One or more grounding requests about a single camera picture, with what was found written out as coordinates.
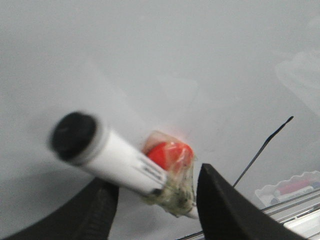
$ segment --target black marker cap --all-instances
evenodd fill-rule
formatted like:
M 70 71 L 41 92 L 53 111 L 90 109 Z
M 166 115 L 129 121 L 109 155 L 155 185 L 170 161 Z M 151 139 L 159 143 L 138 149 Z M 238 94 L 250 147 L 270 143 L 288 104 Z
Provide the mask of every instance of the black marker cap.
M 56 125 L 50 146 L 62 160 L 69 161 L 87 148 L 96 130 L 97 123 L 92 116 L 72 112 Z

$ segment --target clear plastic wrap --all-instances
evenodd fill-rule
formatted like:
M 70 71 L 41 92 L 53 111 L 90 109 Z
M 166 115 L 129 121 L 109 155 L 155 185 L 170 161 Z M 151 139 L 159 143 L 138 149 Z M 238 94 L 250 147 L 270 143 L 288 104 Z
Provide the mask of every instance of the clear plastic wrap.
M 193 150 L 180 140 L 155 131 L 147 139 L 142 151 L 167 171 L 163 189 L 144 196 L 144 202 L 157 204 L 176 217 L 192 212 L 196 208 Z

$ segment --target whiteboard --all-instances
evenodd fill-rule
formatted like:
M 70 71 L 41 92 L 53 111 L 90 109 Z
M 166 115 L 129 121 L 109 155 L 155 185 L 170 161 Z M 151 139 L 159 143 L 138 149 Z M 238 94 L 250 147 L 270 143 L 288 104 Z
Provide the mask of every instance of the whiteboard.
M 0 238 L 52 213 L 92 179 L 46 145 L 52 125 L 74 110 L 99 116 L 140 149 L 153 130 L 188 143 L 195 186 L 202 163 L 234 183 L 294 116 L 238 184 L 250 201 L 266 184 L 319 170 L 319 6 L 2 1 Z M 201 230 L 198 220 L 175 218 L 128 190 L 119 197 L 111 240 Z

